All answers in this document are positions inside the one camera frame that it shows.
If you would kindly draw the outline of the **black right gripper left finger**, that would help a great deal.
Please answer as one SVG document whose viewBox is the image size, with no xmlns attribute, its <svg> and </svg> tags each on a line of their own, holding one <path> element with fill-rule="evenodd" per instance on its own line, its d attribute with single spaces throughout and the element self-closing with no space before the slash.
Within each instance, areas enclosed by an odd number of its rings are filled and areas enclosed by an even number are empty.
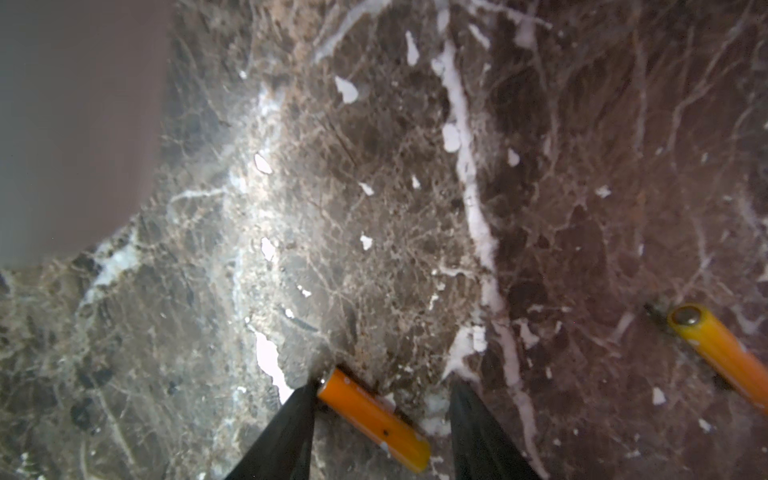
<svg viewBox="0 0 768 480">
<path fill-rule="evenodd" d="M 318 382 L 295 390 L 226 480 L 310 478 Z"/>
</svg>

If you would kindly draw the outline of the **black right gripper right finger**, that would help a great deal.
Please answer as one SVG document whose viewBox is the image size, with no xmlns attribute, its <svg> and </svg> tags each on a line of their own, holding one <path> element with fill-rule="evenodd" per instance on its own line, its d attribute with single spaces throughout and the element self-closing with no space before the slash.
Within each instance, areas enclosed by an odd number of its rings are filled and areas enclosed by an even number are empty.
<svg viewBox="0 0 768 480">
<path fill-rule="evenodd" d="M 464 380 L 452 382 L 449 420 L 456 479 L 540 479 Z"/>
</svg>

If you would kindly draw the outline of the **orange battery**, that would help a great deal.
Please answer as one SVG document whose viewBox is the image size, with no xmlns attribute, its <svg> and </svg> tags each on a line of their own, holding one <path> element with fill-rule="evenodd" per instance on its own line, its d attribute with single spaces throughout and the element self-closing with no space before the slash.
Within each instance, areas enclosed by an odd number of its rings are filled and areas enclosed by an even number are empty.
<svg viewBox="0 0 768 480">
<path fill-rule="evenodd" d="M 339 368 L 320 382 L 318 399 L 414 473 L 426 470 L 429 442 Z"/>
<path fill-rule="evenodd" d="M 711 310 L 682 304 L 669 311 L 667 323 L 729 385 L 767 414 L 767 366 Z"/>
</svg>

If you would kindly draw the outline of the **white remote control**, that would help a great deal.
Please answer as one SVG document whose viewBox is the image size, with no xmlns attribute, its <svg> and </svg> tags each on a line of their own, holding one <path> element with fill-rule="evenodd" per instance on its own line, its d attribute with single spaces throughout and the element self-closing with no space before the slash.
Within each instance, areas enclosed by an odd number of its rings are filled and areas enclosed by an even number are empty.
<svg viewBox="0 0 768 480">
<path fill-rule="evenodd" d="M 1 5 L 1 263 L 76 253 L 147 198 L 159 157 L 168 1 Z"/>
</svg>

